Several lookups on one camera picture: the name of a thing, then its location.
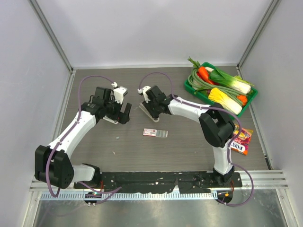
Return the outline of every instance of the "orange vegetable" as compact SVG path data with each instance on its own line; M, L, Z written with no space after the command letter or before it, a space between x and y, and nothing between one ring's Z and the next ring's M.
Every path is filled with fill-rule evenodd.
M244 95L237 96L237 99L239 99L240 101L243 102L243 106L245 106L247 104L247 102L248 102L247 97L244 96Z
M200 78L202 80L204 80L206 83L214 85L214 83L209 79L209 74L208 74L206 68L200 67L198 69L198 72L199 72Z

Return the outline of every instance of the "gray wood surface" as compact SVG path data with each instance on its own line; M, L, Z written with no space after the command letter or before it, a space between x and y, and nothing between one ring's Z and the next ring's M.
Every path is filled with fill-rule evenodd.
M223 70L236 75L235 67L222 67ZM71 161L78 165L89 163L99 166L102 171L190 171L212 170L214 156L212 147L204 139L201 126L181 116L163 114L160 121L154 123L138 107L143 97L137 88L143 76L150 72L166 72L174 82L175 94L189 101L202 103L184 89L184 81L191 68L136 68L77 70L68 102L63 128L71 122L77 112L77 90L80 80L88 75L98 74L112 78L118 85L128 88L125 101L131 103L130 122L114 125L107 121L99 123L88 132L75 149ZM149 76L144 85L158 85L170 94L169 81L162 75ZM83 83L81 102L88 101L95 93L96 87L111 87L104 79L91 78ZM266 170L267 165L249 110L241 117L245 128L253 129L249 154L244 156L232 152L233 162L248 170ZM143 136L143 129L168 130L168 138Z

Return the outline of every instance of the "white wall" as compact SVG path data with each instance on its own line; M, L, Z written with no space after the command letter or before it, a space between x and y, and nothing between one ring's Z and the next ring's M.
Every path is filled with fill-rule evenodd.
M238 63L270 0L38 0L74 67Z
M259 91L253 101L257 121L272 164L283 170L298 211L303 210L302 9L303 1L281 1L242 71Z
M0 3L0 226L20 226L35 149L52 139L68 71L26 0Z

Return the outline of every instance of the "red snack bag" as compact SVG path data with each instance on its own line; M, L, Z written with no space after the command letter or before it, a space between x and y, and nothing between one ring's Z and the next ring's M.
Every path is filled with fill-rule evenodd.
M237 135L239 132L239 126L236 125L236 129L233 132L233 135ZM248 154L248 146L251 140L253 130L242 128L240 135L232 142L231 148L234 151L237 151L241 154Z

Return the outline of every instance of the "green basket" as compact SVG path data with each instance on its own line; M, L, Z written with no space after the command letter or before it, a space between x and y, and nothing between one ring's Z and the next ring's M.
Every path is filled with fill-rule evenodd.
M203 67L209 67L215 70L215 66L213 66L212 64L208 63L208 62L204 62L202 64ZM185 81L184 83L185 86L185 90L188 91L189 93L193 94L194 96L196 96L198 99L202 100L205 104L214 104L213 101L209 100L207 96L205 96L204 94L202 94L201 92L197 92L195 94L195 89L191 87L191 85L189 84L188 80ZM237 115L238 117L241 117L242 114L244 113L244 111L248 108L248 106L250 105L251 101L256 97L258 91L256 89L254 89L253 87L251 87L251 94L249 96L247 96L247 104L242 108L242 111Z

